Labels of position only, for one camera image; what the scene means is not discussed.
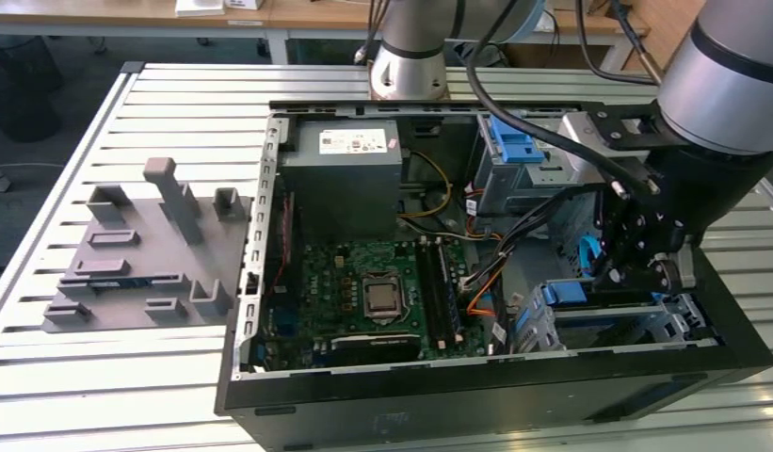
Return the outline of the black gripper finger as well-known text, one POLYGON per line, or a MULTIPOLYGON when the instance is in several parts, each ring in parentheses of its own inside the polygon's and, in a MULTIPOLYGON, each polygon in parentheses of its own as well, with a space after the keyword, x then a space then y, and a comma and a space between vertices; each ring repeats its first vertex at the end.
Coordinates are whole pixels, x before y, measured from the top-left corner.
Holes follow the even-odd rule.
POLYGON ((649 207, 617 195, 597 195, 593 213, 601 247, 590 264, 593 287, 597 290, 645 288, 651 273, 645 254, 645 236, 651 225, 649 207))
POLYGON ((653 290, 690 290, 697 287, 694 249, 683 245, 675 252, 659 252, 647 262, 645 282, 653 290))

